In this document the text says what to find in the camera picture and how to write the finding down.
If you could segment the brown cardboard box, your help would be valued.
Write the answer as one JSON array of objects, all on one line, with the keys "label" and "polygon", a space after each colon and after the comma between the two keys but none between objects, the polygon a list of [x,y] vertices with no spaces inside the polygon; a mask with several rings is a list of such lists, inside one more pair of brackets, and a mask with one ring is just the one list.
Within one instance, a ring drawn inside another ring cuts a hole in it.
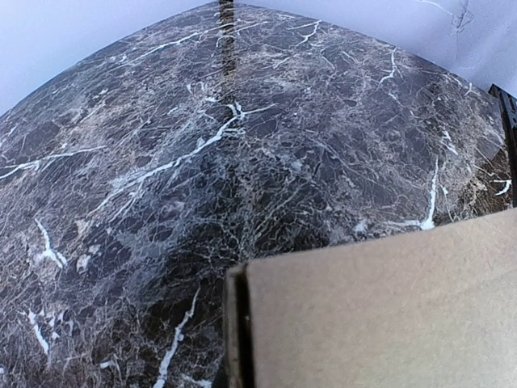
[{"label": "brown cardboard box", "polygon": [[516,211],[228,271],[232,387],[513,387]]}]

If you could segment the black front table rail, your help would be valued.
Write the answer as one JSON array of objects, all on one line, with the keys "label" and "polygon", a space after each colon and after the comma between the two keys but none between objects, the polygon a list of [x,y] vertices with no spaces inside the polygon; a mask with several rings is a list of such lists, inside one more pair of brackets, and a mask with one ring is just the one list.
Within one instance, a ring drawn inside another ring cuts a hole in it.
[{"label": "black front table rail", "polygon": [[516,207],[516,97],[492,84],[489,93],[499,101],[502,125],[505,130],[506,150],[511,173],[512,206]]}]

